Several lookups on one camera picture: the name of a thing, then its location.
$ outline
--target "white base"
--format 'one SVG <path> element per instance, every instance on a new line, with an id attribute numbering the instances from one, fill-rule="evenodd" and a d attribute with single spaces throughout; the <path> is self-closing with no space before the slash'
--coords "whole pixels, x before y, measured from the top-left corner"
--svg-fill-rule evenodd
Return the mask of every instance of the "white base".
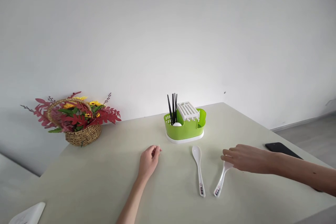
<path id="1" fill-rule="evenodd" d="M 168 134 L 167 134 L 167 131 L 166 131 L 166 137 L 167 139 L 172 142 L 173 144 L 184 144 L 184 143 L 187 143 L 187 142 L 192 142 L 192 141 L 196 141 L 198 139 L 201 139 L 202 137 L 204 136 L 204 130 L 202 132 L 201 135 L 199 136 L 194 136 L 193 138 L 187 138 L 187 139 L 182 139 L 182 140 L 174 140 L 174 139 L 171 139 Z"/>

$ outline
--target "smartphone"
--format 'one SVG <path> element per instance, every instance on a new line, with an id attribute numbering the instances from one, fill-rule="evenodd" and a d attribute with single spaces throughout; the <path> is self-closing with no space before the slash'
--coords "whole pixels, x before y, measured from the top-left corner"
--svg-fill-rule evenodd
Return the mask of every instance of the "smartphone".
<path id="1" fill-rule="evenodd" d="M 265 147 L 267 149 L 269 149 L 270 151 L 272 152 L 280 152 L 280 153 L 284 153 L 284 154 L 287 154 L 289 156 L 293 156 L 295 158 L 299 158 L 299 159 L 302 159 L 300 156 L 296 155 L 293 151 L 291 151 L 290 149 L 288 149 L 285 145 L 283 145 L 282 143 L 280 142 L 277 142 L 277 143 L 267 143 L 265 144 Z M 322 191 L 320 190 L 317 190 L 315 188 L 313 188 L 315 191 L 319 192 L 319 193 L 322 193 Z"/>

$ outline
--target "table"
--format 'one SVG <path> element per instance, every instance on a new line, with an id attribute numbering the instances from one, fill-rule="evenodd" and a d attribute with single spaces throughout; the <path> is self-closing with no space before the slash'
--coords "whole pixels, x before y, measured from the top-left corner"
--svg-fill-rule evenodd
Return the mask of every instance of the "table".
<path id="1" fill-rule="evenodd" d="M 201 108 L 207 112 L 204 137 L 194 142 L 170 143 L 161 114 L 105 125 L 92 144 L 67 146 L 30 186 L 18 211 L 44 201 L 39 224 L 115 223 L 137 176 L 140 154 L 149 145 L 163 151 L 136 223 L 295 223 L 336 205 L 335 197 L 304 184 L 237 169 L 227 172 L 220 198 L 215 198 L 222 149 L 236 144 L 264 148 L 265 143 L 281 142 L 303 159 L 329 166 L 225 103 Z M 198 192 L 192 145 L 202 151 L 205 198 Z"/>

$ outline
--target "green leaf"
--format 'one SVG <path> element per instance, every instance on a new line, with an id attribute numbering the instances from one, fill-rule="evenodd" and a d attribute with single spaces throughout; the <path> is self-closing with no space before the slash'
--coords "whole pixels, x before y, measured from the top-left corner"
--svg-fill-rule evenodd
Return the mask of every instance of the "green leaf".
<path id="1" fill-rule="evenodd" d="M 50 131 L 48 131 L 49 133 L 60 133 L 62 132 L 62 129 L 61 128 L 56 128 L 56 129 L 52 129 Z"/>
<path id="2" fill-rule="evenodd" d="M 64 108 L 61 108 L 61 109 L 59 109 L 58 111 L 59 111 L 59 112 L 62 112 L 62 113 L 64 113 L 64 114 L 67 114 L 67 115 L 69 115 L 69 116 L 72 116 L 72 115 L 74 114 L 74 111 L 73 111 L 73 110 L 66 110 L 66 109 L 64 109 Z"/>
<path id="3" fill-rule="evenodd" d="M 100 110 L 103 107 L 105 107 L 105 105 L 99 105 L 98 107 L 95 107 L 93 113 L 95 113 L 96 111 Z"/>
<path id="4" fill-rule="evenodd" d="M 83 126 L 80 126 L 80 127 L 77 127 L 76 128 L 76 131 L 80 131 L 80 130 L 82 130 L 83 129 Z"/>

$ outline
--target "green utensil holder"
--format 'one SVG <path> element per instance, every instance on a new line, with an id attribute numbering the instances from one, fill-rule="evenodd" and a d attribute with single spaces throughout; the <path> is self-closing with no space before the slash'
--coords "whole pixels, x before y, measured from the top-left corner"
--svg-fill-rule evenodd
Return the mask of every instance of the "green utensil holder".
<path id="1" fill-rule="evenodd" d="M 170 114 L 166 114 L 164 119 L 164 124 L 166 126 L 166 137 L 167 139 L 174 144 L 183 144 L 186 142 L 191 142 L 198 140 L 204 135 L 204 126 L 205 126 L 205 118 L 206 112 L 197 108 L 199 111 L 199 121 L 198 120 L 190 120 L 183 121 L 180 112 L 177 110 L 177 122 L 182 126 L 172 126 L 170 124 Z"/>

